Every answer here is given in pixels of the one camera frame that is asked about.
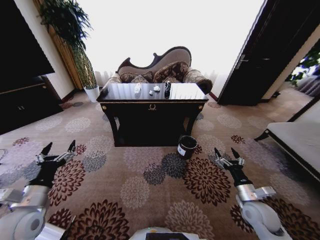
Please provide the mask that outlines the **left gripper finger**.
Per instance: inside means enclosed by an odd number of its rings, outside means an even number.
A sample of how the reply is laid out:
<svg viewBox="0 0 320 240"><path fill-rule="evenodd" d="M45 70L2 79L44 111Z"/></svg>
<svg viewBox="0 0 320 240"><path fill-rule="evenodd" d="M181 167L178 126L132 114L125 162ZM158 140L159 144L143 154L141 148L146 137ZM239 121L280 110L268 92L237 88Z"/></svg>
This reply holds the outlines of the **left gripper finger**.
<svg viewBox="0 0 320 240"><path fill-rule="evenodd" d="M59 156L53 159L54 162L65 161L66 163L71 161L75 156L76 140L74 139L69 145L67 151L63 152Z"/></svg>
<svg viewBox="0 0 320 240"><path fill-rule="evenodd" d="M50 142L47 146L45 146L42 149L42 151L39 154L36 155L35 163L37 165L43 164L47 161L48 153L50 152L52 145L53 143Z"/></svg>

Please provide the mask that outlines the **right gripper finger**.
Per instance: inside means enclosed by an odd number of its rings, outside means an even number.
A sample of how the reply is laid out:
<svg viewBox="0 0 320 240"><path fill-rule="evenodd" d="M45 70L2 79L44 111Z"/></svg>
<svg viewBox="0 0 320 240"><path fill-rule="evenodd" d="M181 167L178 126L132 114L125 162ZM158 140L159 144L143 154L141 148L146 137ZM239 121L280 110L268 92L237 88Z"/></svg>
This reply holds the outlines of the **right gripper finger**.
<svg viewBox="0 0 320 240"><path fill-rule="evenodd" d="M220 151L215 147L214 148L214 164L218 166L222 170L230 170L233 166L233 160L227 155L225 158L223 155L220 154Z"/></svg>
<svg viewBox="0 0 320 240"><path fill-rule="evenodd" d="M245 160L240 156L240 154L234 148L231 148L231 151L235 158L235 160L232 161L232 164L243 167L245 164Z"/></svg>

